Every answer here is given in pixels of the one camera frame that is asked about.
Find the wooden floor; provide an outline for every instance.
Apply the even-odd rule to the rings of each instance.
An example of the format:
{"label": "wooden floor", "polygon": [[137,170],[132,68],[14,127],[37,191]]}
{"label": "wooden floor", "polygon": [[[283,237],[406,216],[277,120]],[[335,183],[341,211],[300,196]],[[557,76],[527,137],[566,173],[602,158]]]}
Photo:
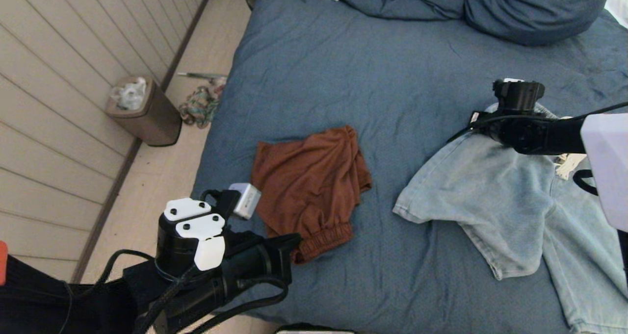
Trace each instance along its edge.
{"label": "wooden floor", "polygon": [[[177,71],[228,74],[251,12],[244,0],[209,0]],[[203,80],[175,77],[166,95],[175,104],[185,101]],[[151,148],[143,144],[108,216],[82,281],[98,279],[109,256],[118,249],[155,255],[157,220],[168,200],[190,195],[208,128],[184,126],[176,145]],[[110,279],[139,262],[121,256]],[[278,325],[238,316],[213,328],[214,334],[271,334]]]}

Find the baseboard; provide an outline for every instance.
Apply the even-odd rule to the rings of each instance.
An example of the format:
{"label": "baseboard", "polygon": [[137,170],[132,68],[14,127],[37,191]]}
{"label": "baseboard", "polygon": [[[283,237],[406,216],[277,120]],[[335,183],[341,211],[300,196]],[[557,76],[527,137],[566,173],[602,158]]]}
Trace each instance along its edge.
{"label": "baseboard", "polygon": [[[198,20],[203,14],[208,1],[209,0],[203,0],[200,6],[198,7],[198,10],[190,23],[190,27],[186,31],[185,37],[181,41],[181,45],[179,46],[179,49],[177,50],[177,54],[175,54],[175,57],[172,60],[172,63],[170,63],[170,67],[168,67],[168,71],[166,72],[165,77],[161,81],[160,87],[163,90],[163,92],[166,92],[166,90],[168,89],[168,86],[170,85],[170,82],[172,81],[172,78],[175,75],[175,72],[177,71],[177,66],[179,66],[179,62],[181,61],[183,53],[185,52],[185,49],[187,48],[188,43],[190,42],[190,38],[192,37],[192,34],[194,33],[194,30],[197,27]],[[105,222],[107,222],[107,217],[109,216],[109,213],[111,212],[111,209],[114,206],[114,202],[116,201],[117,195],[120,192],[120,189],[122,188],[124,179],[126,178],[126,175],[129,173],[131,165],[133,164],[133,160],[135,160],[135,156],[137,155],[137,151],[139,151],[139,147],[141,145],[142,145],[142,141],[140,139],[135,139],[135,141],[131,145],[131,148],[129,149],[129,152],[126,155],[124,164],[122,168],[120,169],[118,175],[116,176],[114,185],[112,186],[111,190],[109,191],[109,194],[107,195],[107,199],[105,200],[103,204],[103,208],[101,209],[101,212],[96,218],[96,222],[94,224],[94,227],[92,228],[92,231],[90,232],[90,235],[87,239],[87,243],[85,244],[85,247],[83,248],[83,252],[81,252],[81,256],[78,259],[77,267],[74,270],[74,274],[72,275],[73,283],[80,283],[81,279],[83,278],[83,274],[85,274],[85,269],[87,269],[87,264],[89,263],[89,260],[92,257],[92,252],[94,252],[94,248],[96,247],[98,238],[101,236],[101,232],[103,231]]]}

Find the wall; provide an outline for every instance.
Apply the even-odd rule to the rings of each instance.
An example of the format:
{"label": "wall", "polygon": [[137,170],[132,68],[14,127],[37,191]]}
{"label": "wall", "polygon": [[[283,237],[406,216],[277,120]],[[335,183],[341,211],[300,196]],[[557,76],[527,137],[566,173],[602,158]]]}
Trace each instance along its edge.
{"label": "wall", "polygon": [[69,280],[134,138],[104,113],[160,81],[202,0],[0,0],[0,240]]}

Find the orange object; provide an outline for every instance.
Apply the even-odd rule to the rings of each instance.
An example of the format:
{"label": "orange object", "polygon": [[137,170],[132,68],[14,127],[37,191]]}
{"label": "orange object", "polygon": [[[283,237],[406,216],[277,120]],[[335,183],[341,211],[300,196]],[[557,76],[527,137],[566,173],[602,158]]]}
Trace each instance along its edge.
{"label": "orange object", "polygon": [[6,262],[9,258],[9,249],[6,244],[0,241],[0,286],[6,282]]}

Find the blue bedsheet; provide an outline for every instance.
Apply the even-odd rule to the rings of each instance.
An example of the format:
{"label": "blue bedsheet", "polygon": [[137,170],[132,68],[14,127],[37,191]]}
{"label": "blue bedsheet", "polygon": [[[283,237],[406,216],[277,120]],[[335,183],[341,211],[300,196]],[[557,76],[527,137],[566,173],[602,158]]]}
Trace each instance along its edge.
{"label": "blue bedsheet", "polygon": [[[471,111],[496,101],[494,79],[539,81],[544,106],[578,115],[628,97],[627,44],[606,12],[581,35],[527,48],[464,21],[388,21],[340,2],[257,0],[193,196],[250,180],[259,140],[345,124],[358,132],[374,183],[351,218],[355,238],[292,267],[289,296],[250,314],[379,334],[567,333],[545,263],[496,281],[457,224],[417,225],[391,209]],[[231,223],[265,235],[257,217]],[[255,287],[234,304],[271,293]]]}

